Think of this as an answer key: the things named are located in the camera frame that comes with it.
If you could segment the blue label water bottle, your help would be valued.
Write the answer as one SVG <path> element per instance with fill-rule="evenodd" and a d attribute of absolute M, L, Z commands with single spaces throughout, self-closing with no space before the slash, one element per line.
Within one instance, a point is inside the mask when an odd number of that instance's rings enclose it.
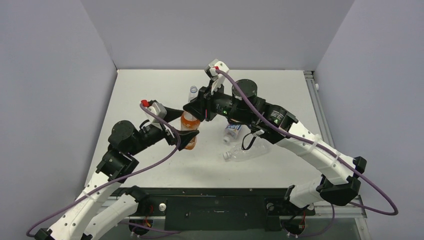
<path fill-rule="evenodd" d="M 198 96 L 198 88 L 193 85 L 189 89 L 188 102 L 195 100 L 197 96 Z"/>

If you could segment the white blue label bottle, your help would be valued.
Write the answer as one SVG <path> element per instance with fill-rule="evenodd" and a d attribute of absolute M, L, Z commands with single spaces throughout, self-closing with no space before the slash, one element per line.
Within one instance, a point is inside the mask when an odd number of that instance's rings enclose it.
<path fill-rule="evenodd" d="M 229 144 L 238 138 L 242 125 L 240 124 L 228 124 L 223 133 L 223 142 Z"/>

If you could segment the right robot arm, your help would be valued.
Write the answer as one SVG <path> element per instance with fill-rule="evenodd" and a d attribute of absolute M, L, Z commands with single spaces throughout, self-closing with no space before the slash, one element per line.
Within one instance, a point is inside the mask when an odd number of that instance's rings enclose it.
<path fill-rule="evenodd" d="M 213 84 L 211 81 L 202 87 L 183 110 L 202 122 L 220 115 L 230 123 L 245 125 L 255 137 L 291 151 L 321 173 L 317 180 L 289 188 L 282 199 L 287 213 L 294 214 L 320 201 L 345 206 L 358 196 L 365 159 L 338 152 L 320 135 L 312 134 L 294 114 L 258 97 L 258 86 L 253 80 L 237 80 L 230 95 L 224 93 L 223 87 L 215 89 Z"/>

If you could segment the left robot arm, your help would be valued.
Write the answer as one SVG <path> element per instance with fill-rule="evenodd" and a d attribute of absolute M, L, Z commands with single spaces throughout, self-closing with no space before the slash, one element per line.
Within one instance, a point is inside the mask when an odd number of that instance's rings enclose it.
<path fill-rule="evenodd" d="M 138 186 L 130 187 L 115 203 L 100 211 L 104 202 L 130 177 L 150 170 L 183 150 L 199 134 L 199 130 L 177 130 L 170 122 L 181 117 L 182 110 L 168 108 L 158 102 L 142 106 L 148 119 L 136 128 L 128 120 L 118 121 L 108 137 L 109 146 L 90 180 L 70 205 L 47 216 L 60 218 L 50 227 L 31 233 L 42 221 L 31 226 L 26 235 L 35 240 L 98 240 L 124 218 L 143 215 L 149 209 L 149 194 Z M 166 140 L 174 149 L 162 160 L 135 171 L 139 161 L 135 155 Z"/>

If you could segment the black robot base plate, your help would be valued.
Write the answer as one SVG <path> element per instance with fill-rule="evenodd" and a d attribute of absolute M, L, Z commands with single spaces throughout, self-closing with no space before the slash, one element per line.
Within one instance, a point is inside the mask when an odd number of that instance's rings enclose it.
<path fill-rule="evenodd" d="M 153 188 L 124 221 L 166 231 L 280 231 L 315 211 L 290 205 L 286 188 Z"/>

